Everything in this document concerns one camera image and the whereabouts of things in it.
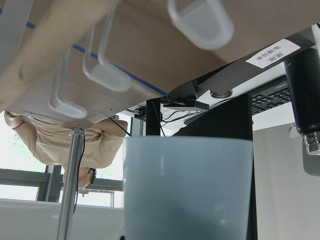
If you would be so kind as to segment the light blue plastic cup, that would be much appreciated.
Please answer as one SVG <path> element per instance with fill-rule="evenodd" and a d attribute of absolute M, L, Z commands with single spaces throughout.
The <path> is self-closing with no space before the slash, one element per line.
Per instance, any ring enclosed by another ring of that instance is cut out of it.
<path fill-rule="evenodd" d="M 123 142 L 127 240 L 244 240 L 253 142 L 197 136 Z"/>

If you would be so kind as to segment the person in beige shirt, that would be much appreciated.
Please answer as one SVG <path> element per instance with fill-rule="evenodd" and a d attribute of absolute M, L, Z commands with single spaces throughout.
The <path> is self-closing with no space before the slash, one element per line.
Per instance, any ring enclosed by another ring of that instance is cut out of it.
<path fill-rule="evenodd" d="M 4 120 L 38 161 L 48 166 L 62 166 L 65 170 L 68 168 L 71 129 L 10 111 L 5 111 Z M 111 165 L 127 129 L 128 123 L 120 120 L 118 115 L 86 129 L 84 153 L 78 172 L 78 188 L 91 186 L 96 180 L 97 169 Z"/>

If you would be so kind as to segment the brown paper table cover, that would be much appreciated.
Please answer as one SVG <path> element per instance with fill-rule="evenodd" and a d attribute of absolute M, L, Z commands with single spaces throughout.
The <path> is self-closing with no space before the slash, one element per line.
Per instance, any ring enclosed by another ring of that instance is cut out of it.
<path fill-rule="evenodd" d="M 162 90 L 172 90 L 320 20 L 317 0 L 224 0 L 222 6 L 233 22 L 233 37 L 220 49 L 201 50 L 174 27 L 163 0 L 54 0 L 1 75 L 0 106 L 15 102 L 112 7 L 115 27 L 107 58 Z"/>

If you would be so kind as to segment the black computer keyboard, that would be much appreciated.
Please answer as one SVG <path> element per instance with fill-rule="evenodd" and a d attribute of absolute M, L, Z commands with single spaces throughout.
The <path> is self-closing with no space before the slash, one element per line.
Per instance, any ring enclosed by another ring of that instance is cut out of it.
<path fill-rule="evenodd" d="M 253 116 L 291 102 L 291 93 L 286 80 L 269 82 L 252 90 L 249 95 Z"/>

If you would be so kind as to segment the white paper label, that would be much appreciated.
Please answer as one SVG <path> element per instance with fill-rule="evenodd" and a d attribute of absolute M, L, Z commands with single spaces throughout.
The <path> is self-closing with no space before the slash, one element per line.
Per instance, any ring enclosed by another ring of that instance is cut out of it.
<path fill-rule="evenodd" d="M 254 54 L 245 62 L 264 69 L 300 48 L 296 43 L 284 38 Z"/>

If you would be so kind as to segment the aluminium frame post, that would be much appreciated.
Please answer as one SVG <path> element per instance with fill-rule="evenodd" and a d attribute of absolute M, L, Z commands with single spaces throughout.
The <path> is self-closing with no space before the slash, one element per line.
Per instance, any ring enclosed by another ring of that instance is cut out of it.
<path fill-rule="evenodd" d="M 57 233 L 58 240 L 67 240 L 71 234 L 72 223 L 78 199 L 79 171 L 85 150 L 85 134 L 86 130 L 80 127 L 74 127 L 71 132 L 69 160 L 65 182 L 63 185 L 61 211 Z"/>

